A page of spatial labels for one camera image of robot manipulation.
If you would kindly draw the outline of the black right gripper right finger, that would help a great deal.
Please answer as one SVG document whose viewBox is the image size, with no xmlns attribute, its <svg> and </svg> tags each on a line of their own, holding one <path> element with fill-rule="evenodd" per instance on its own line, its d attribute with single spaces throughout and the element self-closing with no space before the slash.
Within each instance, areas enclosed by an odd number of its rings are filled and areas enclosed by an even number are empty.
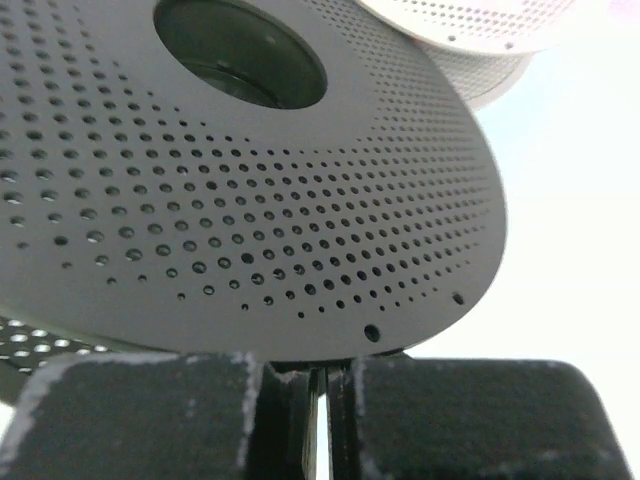
<svg viewBox="0 0 640 480">
<path fill-rule="evenodd" d="M 544 360 L 369 357 L 326 374 L 335 479 L 628 479 L 593 385 Z"/>
</svg>

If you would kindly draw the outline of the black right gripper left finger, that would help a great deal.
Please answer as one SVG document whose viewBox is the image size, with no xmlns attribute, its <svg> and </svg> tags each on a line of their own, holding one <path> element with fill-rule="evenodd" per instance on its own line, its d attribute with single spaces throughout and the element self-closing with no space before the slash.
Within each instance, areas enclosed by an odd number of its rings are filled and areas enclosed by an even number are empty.
<svg viewBox="0 0 640 480">
<path fill-rule="evenodd" d="M 27 382 L 5 479 L 312 479 L 316 379 L 248 354 L 63 356 Z"/>
</svg>

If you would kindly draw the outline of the black filament spool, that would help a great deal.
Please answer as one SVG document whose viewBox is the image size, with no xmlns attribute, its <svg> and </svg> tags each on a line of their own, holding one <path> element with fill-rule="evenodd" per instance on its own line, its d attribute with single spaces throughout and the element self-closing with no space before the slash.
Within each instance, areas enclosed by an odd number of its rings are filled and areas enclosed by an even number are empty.
<svg viewBox="0 0 640 480">
<path fill-rule="evenodd" d="M 506 240 L 435 62 L 352 1 L 1 5 L 1 362 L 329 364 L 466 315 Z"/>
</svg>

